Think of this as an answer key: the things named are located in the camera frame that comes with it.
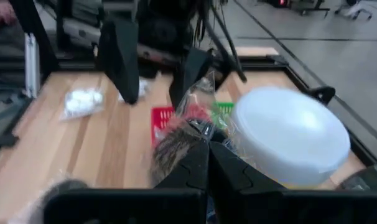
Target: concrete floor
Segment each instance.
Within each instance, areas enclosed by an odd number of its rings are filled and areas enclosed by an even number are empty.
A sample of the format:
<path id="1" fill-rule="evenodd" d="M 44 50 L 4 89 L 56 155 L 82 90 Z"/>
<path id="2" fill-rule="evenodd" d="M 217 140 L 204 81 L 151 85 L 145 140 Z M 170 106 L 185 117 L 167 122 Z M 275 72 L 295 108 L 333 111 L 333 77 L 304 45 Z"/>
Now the concrete floor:
<path id="1" fill-rule="evenodd" d="M 334 15 L 339 2 L 325 0 L 322 7 L 332 9 L 325 18 L 254 0 L 230 0 L 223 12 L 236 46 L 272 46 L 310 86 L 335 87 L 341 101 L 329 107 L 377 156 L 377 2 L 362 2 L 373 13 L 370 21 Z M 37 8 L 44 27 L 54 30 L 52 17 Z M 223 36 L 218 26 L 215 31 Z"/>

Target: red basket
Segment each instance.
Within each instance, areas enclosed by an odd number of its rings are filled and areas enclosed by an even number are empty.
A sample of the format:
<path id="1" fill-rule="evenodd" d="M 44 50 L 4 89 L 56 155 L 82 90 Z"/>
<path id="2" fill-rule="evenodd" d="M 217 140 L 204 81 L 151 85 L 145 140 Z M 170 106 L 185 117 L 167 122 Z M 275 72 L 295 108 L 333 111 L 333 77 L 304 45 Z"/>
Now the red basket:
<path id="1" fill-rule="evenodd" d="M 151 115 L 151 139 L 155 140 L 155 128 L 163 130 L 168 127 L 170 117 L 175 114 L 173 107 L 157 107 L 152 109 Z M 183 119 L 202 119 L 210 120 L 208 113 L 204 110 L 204 107 L 199 105 L 190 105 L 185 112 Z"/>

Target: wooden surface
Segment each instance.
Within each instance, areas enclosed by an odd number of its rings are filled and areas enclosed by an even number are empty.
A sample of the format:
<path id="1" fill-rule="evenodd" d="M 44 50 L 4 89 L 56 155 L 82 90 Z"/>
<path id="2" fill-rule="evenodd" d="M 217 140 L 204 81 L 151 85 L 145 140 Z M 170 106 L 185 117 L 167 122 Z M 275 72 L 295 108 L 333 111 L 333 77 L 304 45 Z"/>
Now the wooden surface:
<path id="1" fill-rule="evenodd" d="M 241 55 L 276 54 L 270 48 L 238 49 Z M 241 83 L 233 74 L 217 93 L 218 101 L 235 102 L 252 88 L 295 86 L 282 72 L 247 72 Z M 30 105 L 14 133 L 21 140 L 13 149 L 0 150 L 0 220 L 7 220 L 60 174 L 83 179 L 94 187 L 147 187 L 151 150 L 151 108 L 170 104 L 171 77 L 158 76 L 150 93 L 137 105 L 117 101 L 117 91 L 101 73 L 54 73 Z M 60 121 L 64 96 L 76 88 L 100 88 L 102 112 Z M 351 153 L 346 163 L 320 189 L 333 189 L 364 168 Z"/>

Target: white plastic bowl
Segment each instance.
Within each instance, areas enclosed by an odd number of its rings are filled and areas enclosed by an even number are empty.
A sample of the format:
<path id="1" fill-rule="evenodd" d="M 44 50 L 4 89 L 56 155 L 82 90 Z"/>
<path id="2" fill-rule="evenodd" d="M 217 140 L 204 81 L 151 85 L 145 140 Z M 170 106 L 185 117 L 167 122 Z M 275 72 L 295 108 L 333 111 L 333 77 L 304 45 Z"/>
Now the white plastic bowl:
<path id="1" fill-rule="evenodd" d="M 264 87 L 250 91 L 231 115 L 240 152 L 270 178 L 286 185 L 327 180 L 350 150 L 347 130 L 324 105 L 299 92 Z"/>

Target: green basket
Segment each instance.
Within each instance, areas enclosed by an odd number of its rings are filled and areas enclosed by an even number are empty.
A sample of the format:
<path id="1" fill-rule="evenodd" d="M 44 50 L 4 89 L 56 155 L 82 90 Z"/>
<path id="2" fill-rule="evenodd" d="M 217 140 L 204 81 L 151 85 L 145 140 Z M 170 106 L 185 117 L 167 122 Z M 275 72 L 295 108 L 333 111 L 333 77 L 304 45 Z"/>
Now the green basket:
<path id="1" fill-rule="evenodd" d="M 233 111 L 234 103 L 222 103 L 222 102 L 217 102 L 217 107 L 219 107 L 219 112 L 221 113 L 221 117 L 224 118 L 225 116 L 230 116 L 231 112 Z M 220 116 L 217 114 L 211 114 L 211 119 L 213 123 L 218 127 L 218 128 L 225 128 L 226 124 L 222 124 L 221 121 L 219 120 Z"/>

